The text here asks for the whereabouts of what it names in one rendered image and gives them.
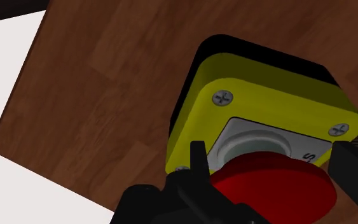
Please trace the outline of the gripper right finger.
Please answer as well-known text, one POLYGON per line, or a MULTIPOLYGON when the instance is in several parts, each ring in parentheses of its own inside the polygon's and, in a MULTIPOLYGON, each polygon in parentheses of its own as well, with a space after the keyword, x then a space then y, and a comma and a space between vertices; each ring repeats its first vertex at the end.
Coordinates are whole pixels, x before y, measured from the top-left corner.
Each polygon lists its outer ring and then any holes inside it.
POLYGON ((334 142, 327 172, 358 206, 358 148, 348 141, 334 142))

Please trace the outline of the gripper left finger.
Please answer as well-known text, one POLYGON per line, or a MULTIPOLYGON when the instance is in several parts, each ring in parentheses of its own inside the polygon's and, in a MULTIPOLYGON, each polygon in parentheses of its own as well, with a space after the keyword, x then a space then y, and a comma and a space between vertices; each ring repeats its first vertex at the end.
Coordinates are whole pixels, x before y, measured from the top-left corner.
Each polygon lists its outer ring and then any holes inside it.
POLYGON ((190 143, 190 168, 167 175, 162 190, 128 187, 109 224, 270 224, 247 204, 234 204, 210 182, 205 143, 190 143))

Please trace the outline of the yellow box with red button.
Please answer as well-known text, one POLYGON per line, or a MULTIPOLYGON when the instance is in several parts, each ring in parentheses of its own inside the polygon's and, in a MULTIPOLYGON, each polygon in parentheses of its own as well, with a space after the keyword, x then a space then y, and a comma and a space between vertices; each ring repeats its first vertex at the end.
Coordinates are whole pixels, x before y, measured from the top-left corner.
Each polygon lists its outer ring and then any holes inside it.
POLYGON ((322 164, 358 136, 358 110, 322 65, 225 34, 205 39, 169 125, 165 170, 203 141, 210 182, 270 224, 314 224, 334 207, 322 164))

